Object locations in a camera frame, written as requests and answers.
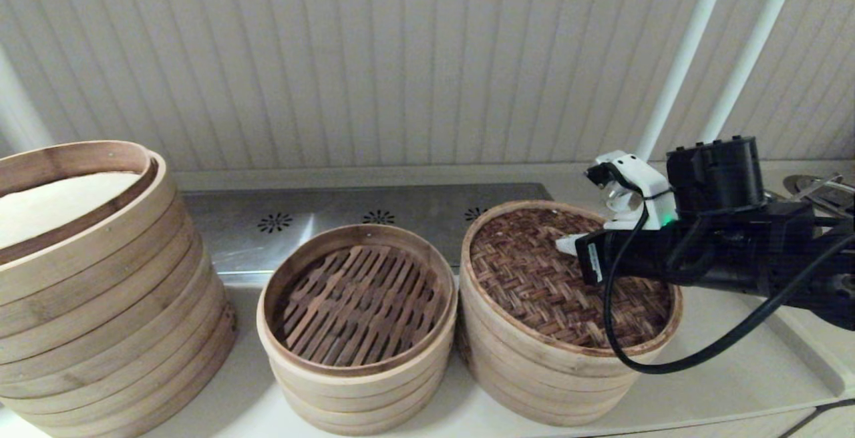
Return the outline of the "woven bamboo steamer lid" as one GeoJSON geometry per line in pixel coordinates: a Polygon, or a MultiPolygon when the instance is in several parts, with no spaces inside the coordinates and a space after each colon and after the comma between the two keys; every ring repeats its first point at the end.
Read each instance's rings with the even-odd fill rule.
{"type": "MultiPolygon", "coordinates": [[[[538,346],[613,358],[601,288],[586,285],[579,260],[556,248],[559,238],[598,231],[604,224],[589,210],[549,200],[494,206],[470,225],[462,270],[489,313],[538,346]]],[[[682,293],[678,286],[621,276],[611,313],[623,352],[642,361],[674,337],[683,315],[682,293]]]]}

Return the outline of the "round steel pot lid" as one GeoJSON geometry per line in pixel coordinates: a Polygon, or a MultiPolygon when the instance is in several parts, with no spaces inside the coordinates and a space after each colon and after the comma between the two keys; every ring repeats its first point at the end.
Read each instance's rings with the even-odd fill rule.
{"type": "MultiPolygon", "coordinates": [[[[809,174],[791,174],[791,176],[784,178],[783,186],[788,192],[791,192],[791,197],[793,197],[794,194],[818,178],[821,177],[809,176],[809,174]]],[[[839,184],[828,183],[800,201],[808,202],[831,216],[855,217],[855,186],[846,184],[843,180],[839,184]]]]}

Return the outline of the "cloth-lined bamboo steamer stack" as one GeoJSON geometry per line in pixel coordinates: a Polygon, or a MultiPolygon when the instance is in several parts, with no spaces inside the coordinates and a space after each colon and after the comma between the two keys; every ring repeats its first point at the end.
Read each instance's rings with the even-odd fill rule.
{"type": "Polygon", "coordinates": [[[486,392],[514,413],[544,425],[586,425],[611,411],[639,374],[580,377],[552,370],[514,352],[486,328],[461,292],[458,340],[462,359],[486,392]]]}

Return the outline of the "small slatted bamboo steamer stack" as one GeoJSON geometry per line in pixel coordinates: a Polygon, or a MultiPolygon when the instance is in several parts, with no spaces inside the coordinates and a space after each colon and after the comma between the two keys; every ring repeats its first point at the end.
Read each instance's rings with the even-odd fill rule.
{"type": "Polygon", "coordinates": [[[332,229],[282,262],[256,324],[287,403],[315,428],[379,434],[430,402],[451,354],[458,290],[438,250],[403,228],[332,229]]]}

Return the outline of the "large bamboo steamer stack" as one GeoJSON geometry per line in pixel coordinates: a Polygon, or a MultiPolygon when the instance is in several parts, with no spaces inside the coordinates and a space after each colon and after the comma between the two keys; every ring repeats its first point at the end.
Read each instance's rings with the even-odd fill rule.
{"type": "Polygon", "coordinates": [[[0,250],[0,405],[59,438],[134,438],[191,402],[237,335],[167,164],[126,141],[0,159],[0,197],[102,172],[130,188],[0,250]]]}

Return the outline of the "white steamer liner cloth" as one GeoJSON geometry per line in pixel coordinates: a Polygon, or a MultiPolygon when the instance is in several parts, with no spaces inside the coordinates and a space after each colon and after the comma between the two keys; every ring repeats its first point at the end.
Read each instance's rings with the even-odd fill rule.
{"type": "Polygon", "coordinates": [[[129,172],[86,174],[0,197],[0,250],[92,212],[139,179],[129,172]]]}

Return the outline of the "white metal pole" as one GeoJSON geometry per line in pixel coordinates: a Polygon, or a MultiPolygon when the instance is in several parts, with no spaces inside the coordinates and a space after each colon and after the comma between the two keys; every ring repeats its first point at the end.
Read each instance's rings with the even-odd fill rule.
{"type": "Polygon", "coordinates": [[[740,55],[730,73],[729,79],[723,86],[723,91],[719,94],[715,105],[709,112],[708,120],[705,127],[697,136],[697,140],[705,143],[716,140],[724,125],[729,119],[730,113],[735,107],[739,95],[745,88],[752,70],[756,66],[758,58],[763,51],[767,38],[772,33],[772,29],[782,11],[783,5],[787,0],[765,0],[763,9],[757,16],[757,21],[752,27],[752,31],[745,40],[740,51],[740,55]]]}
{"type": "Polygon", "coordinates": [[[651,110],[651,116],[647,125],[645,125],[645,129],[639,138],[636,156],[644,161],[651,158],[655,146],[659,142],[660,135],[671,115],[676,98],[680,94],[681,86],[693,63],[693,58],[697,53],[697,48],[705,33],[716,3],[717,0],[696,0],[694,3],[692,15],[687,22],[680,45],[676,49],[671,69],[666,76],[659,97],[651,110]]]}

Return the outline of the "stainless steel vent panel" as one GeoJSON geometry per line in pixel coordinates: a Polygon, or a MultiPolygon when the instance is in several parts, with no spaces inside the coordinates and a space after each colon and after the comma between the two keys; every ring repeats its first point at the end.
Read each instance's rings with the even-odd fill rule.
{"type": "Polygon", "coordinates": [[[470,224],[515,200],[549,200],[536,183],[187,192],[184,203],[226,284],[263,286],[293,250],[330,229],[396,226],[433,244],[455,270],[470,224]]]}

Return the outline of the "white cabinet door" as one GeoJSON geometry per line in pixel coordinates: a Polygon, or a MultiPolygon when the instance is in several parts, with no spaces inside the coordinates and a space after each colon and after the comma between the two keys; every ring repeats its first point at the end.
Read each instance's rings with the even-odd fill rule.
{"type": "Polygon", "coordinates": [[[821,408],[789,438],[855,438],[855,401],[821,408]]]}

